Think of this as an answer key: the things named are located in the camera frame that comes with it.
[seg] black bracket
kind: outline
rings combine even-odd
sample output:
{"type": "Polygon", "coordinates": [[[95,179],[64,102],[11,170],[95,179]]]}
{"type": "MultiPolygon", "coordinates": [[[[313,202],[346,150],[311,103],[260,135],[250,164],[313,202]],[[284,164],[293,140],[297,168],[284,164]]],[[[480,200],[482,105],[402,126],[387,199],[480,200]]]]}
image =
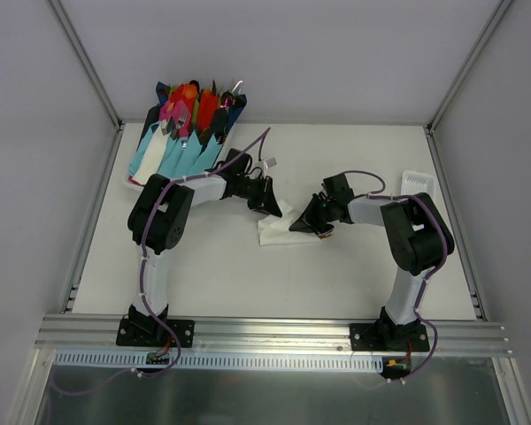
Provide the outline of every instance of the black bracket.
{"type": "Polygon", "coordinates": [[[373,331],[377,326],[376,323],[350,324],[350,346],[353,352],[408,352],[409,342],[411,342],[412,352],[428,352],[430,350],[425,325],[419,323],[412,333],[393,344],[384,338],[374,336],[373,331]]]}
{"type": "MultiPolygon", "coordinates": [[[[181,348],[191,348],[195,336],[195,322],[167,319],[167,309],[158,318],[175,333],[181,348]]],[[[168,340],[169,333],[150,316],[144,316],[130,306],[128,316],[120,320],[116,345],[120,347],[163,347],[168,340]]],[[[176,347],[171,338],[171,346],[176,347]]]]}

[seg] fork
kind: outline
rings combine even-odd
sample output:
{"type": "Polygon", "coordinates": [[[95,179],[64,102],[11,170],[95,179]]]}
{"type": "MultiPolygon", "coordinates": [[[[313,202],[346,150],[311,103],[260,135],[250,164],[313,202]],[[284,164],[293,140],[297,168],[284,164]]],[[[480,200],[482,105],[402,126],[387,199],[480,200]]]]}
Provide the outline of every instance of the fork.
{"type": "Polygon", "coordinates": [[[181,112],[179,113],[179,117],[175,121],[175,128],[173,129],[173,132],[171,134],[172,140],[176,140],[179,136],[179,129],[185,125],[185,122],[187,121],[187,115],[189,111],[187,111],[187,108],[182,108],[181,112]]]}

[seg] white table surface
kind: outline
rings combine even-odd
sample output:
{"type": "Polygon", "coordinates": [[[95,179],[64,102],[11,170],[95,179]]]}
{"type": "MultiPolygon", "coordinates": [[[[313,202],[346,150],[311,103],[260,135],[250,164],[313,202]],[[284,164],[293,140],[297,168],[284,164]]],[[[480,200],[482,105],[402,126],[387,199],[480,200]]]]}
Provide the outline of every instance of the white table surface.
{"type": "MultiPolygon", "coordinates": [[[[230,146],[244,147],[267,125],[239,124],[230,146]]],[[[124,186],[142,124],[127,124],[74,313],[124,314],[138,292],[135,245],[127,229],[138,192],[124,186]]],[[[272,125],[264,156],[278,199],[301,211],[322,179],[348,169],[381,175],[385,193],[399,194],[406,169],[435,175],[422,127],[272,125]]],[[[349,175],[356,193],[377,188],[370,177],[349,175]]],[[[435,200],[448,221],[441,196],[435,200]]],[[[245,201],[228,199],[193,208],[173,249],[169,313],[185,316],[372,319],[385,305],[396,274],[383,228],[336,223],[322,243],[259,247],[264,216],[245,201]]],[[[433,278],[422,306],[436,320],[474,320],[458,252],[433,278]]]]}

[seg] blue fabric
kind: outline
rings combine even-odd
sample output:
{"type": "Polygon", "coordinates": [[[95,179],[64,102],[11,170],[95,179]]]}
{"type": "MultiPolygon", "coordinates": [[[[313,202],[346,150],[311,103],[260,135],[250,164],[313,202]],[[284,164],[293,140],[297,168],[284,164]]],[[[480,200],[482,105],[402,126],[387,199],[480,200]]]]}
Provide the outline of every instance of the blue fabric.
{"type": "Polygon", "coordinates": [[[189,175],[189,169],[195,164],[196,159],[201,154],[201,143],[198,141],[196,133],[191,133],[189,140],[187,141],[187,147],[183,150],[179,164],[175,168],[175,177],[182,177],[183,175],[189,175]]]}
{"type": "Polygon", "coordinates": [[[240,106],[237,108],[234,108],[234,106],[230,106],[230,110],[228,111],[228,123],[227,123],[227,128],[226,128],[227,134],[230,133],[230,129],[232,128],[236,120],[238,120],[238,117],[240,116],[244,108],[246,107],[246,103],[247,103],[246,95],[240,95],[239,97],[244,99],[243,106],[240,106]]]}
{"type": "Polygon", "coordinates": [[[169,98],[163,93],[161,93],[162,90],[169,93],[169,90],[171,90],[171,88],[167,84],[164,84],[163,82],[158,81],[158,84],[156,84],[156,95],[158,95],[159,106],[163,106],[165,102],[167,102],[167,99],[169,98]]]}
{"type": "Polygon", "coordinates": [[[179,160],[181,159],[181,156],[185,151],[182,148],[184,140],[187,140],[187,137],[180,137],[178,140],[175,141],[171,139],[167,141],[165,154],[163,156],[163,159],[161,160],[161,165],[159,166],[158,170],[159,174],[167,177],[168,179],[176,177],[175,169],[177,168],[177,164],[179,164],[179,160]]]}
{"type": "Polygon", "coordinates": [[[148,149],[148,146],[151,142],[151,137],[153,136],[153,132],[156,131],[159,127],[159,121],[152,124],[150,126],[150,129],[148,129],[145,136],[140,141],[140,145],[138,146],[138,150],[135,153],[134,159],[132,159],[132,162],[130,163],[130,167],[127,170],[128,175],[134,175],[137,173],[138,168],[140,167],[140,164],[142,163],[143,154],[148,149]]]}
{"type": "Polygon", "coordinates": [[[214,161],[216,160],[216,157],[218,157],[221,149],[222,145],[218,144],[216,142],[216,137],[212,135],[211,140],[209,140],[208,144],[206,145],[206,149],[196,159],[195,164],[193,164],[193,166],[189,169],[187,175],[202,174],[205,170],[212,168],[214,161]]]}

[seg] white plastic basket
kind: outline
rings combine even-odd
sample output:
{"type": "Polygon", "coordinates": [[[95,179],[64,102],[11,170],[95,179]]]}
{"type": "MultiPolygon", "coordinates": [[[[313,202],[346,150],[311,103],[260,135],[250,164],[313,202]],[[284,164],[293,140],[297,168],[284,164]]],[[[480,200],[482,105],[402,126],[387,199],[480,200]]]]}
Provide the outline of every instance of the white plastic basket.
{"type": "Polygon", "coordinates": [[[435,201],[436,178],[430,174],[419,173],[417,171],[406,170],[404,171],[403,180],[401,182],[401,194],[402,195],[415,195],[416,193],[426,192],[435,201]]]}

